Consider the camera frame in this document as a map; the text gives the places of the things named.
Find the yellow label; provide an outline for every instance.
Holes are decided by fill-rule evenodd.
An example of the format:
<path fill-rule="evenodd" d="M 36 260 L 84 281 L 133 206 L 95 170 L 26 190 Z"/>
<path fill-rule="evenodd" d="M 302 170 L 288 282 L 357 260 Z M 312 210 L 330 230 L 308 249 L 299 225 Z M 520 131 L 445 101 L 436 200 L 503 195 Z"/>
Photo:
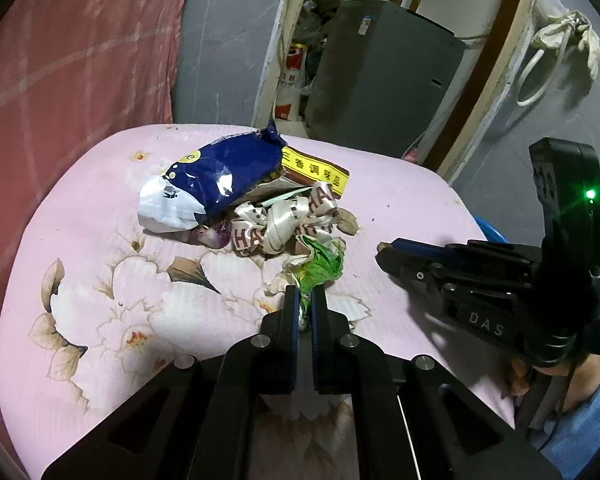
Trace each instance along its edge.
<path fill-rule="evenodd" d="M 342 195 L 349 175 L 323 160 L 298 153 L 289 146 L 282 148 L 282 165 L 312 180 L 329 182 L 334 192 Z"/>
<path fill-rule="evenodd" d="M 200 150 L 196 150 L 195 152 L 189 153 L 189 155 L 185 155 L 182 158 L 178 159 L 178 162 L 196 162 L 200 158 Z"/>

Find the screw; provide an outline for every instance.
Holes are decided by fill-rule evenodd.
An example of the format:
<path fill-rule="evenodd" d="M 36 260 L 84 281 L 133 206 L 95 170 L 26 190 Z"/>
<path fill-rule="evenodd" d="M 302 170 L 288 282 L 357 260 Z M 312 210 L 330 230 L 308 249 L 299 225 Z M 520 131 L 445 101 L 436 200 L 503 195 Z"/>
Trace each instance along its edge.
<path fill-rule="evenodd" d="M 360 344 L 360 339 L 353 334 L 345 334 L 340 338 L 340 344 L 346 348 L 354 348 Z"/>
<path fill-rule="evenodd" d="M 428 355 L 419 355 L 416 357 L 415 363 L 420 370 L 424 371 L 431 370 L 432 368 L 436 367 L 436 362 Z"/>
<path fill-rule="evenodd" d="M 251 338 L 251 344 L 256 348 L 264 348 L 269 346 L 269 343 L 271 343 L 271 338 L 268 335 L 258 334 Z"/>
<path fill-rule="evenodd" d="M 173 360 L 173 364 L 175 365 L 175 367 L 179 368 L 180 370 L 186 370 L 187 368 L 191 368 L 195 362 L 196 358 L 193 357 L 193 355 L 189 354 L 181 354 Z"/>

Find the green plastic wrapper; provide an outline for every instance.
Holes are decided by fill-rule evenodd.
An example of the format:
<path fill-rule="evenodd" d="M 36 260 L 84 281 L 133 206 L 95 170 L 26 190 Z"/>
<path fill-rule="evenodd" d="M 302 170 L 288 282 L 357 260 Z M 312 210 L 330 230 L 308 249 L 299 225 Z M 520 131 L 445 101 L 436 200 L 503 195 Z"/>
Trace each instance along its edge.
<path fill-rule="evenodd" d="M 301 317 L 306 319 L 311 289 L 325 282 L 334 282 L 342 276 L 344 251 L 340 247 L 334 246 L 336 250 L 334 252 L 309 236 L 302 236 L 302 241 L 315 252 L 313 259 L 294 270 L 300 285 Z"/>

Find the pink curtain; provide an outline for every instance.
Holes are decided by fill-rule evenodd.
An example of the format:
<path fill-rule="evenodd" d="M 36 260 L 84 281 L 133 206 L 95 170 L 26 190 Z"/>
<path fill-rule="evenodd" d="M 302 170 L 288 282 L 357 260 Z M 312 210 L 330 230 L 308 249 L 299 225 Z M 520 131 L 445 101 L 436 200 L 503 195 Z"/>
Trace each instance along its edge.
<path fill-rule="evenodd" d="M 16 0 L 2 20 L 0 310 L 23 229 L 67 168 L 116 131 L 172 121 L 183 3 Z M 12 450 L 1 416 L 0 439 Z"/>

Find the crumpled green wrapper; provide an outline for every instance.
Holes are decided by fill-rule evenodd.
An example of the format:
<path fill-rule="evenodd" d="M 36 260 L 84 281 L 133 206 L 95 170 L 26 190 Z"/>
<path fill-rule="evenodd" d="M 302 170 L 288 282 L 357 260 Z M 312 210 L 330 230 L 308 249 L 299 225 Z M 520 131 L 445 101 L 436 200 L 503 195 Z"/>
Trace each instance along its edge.
<path fill-rule="evenodd" d="M 325 282 L 334 282 L 342 276 L 344 247 L 341 244 L 331 244 L 331 248 L 327 248 L 310 236 L 303 235 L 300 238 L 302 244 L 313 253 L 313 257 L 308 255 L 309 260 L 291 269 L 300 288 L 300 325 L 304 328 L 311 289 Z"/>

